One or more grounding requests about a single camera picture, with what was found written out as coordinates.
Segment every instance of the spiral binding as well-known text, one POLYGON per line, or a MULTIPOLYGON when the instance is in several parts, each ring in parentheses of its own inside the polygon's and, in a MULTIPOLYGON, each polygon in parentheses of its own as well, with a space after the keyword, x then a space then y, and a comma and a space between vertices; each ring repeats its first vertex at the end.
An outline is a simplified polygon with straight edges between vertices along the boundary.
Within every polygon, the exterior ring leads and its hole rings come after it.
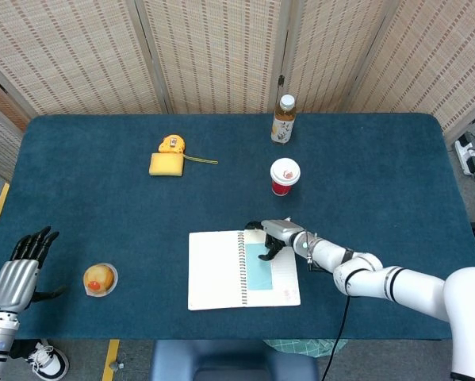
POLYGON ((237 233, 237 248, 239 250, 240 297, 243 306, 245 306, 247 305, 247 275, 246 245, 244 243, 244 232, 237 233))

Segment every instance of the bottle label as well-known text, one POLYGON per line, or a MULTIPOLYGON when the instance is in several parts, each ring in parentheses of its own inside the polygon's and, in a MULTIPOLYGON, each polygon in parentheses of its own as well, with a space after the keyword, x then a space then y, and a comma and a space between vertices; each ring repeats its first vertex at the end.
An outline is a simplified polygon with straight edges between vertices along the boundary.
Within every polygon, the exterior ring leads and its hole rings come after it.
POLYGON ((276 117, 272 123, 272 132, 270 138, 278 143, 286 143, 292 136, 294 121, 280 121, 276 117))

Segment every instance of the sneaker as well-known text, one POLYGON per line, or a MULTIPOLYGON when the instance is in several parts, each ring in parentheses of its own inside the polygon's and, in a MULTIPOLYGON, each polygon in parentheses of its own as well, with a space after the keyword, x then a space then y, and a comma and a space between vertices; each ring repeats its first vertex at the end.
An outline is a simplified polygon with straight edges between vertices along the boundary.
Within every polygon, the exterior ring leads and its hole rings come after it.
POLYGON ((46 340, 38 342, 34 352, 25 361, 33 366, 34 374, 47 381, 62 379, 70 367, 64 353, 49 345, 46 340))

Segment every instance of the red paper cup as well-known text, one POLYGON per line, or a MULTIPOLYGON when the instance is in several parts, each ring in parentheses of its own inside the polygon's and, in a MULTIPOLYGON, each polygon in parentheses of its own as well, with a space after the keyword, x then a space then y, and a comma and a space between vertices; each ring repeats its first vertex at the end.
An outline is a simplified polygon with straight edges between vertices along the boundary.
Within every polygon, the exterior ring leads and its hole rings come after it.
POLYGON ((299 181, 301 169, 299 165, 287 157, 278 159, 270 166, 272 191, 277 196, 284 196, 290 192, 293 184, 299 181))

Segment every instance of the light blue sticky note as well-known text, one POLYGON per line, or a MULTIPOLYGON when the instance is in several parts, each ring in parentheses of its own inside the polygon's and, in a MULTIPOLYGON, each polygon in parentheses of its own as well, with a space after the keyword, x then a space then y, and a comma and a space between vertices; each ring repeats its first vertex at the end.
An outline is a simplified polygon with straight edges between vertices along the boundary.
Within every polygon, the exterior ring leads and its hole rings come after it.
POLYGON ((267 254, 264 244, 246 244, 246 280, 249 291, 272 290, 270 262, 260 260, 260 254, 267 254))

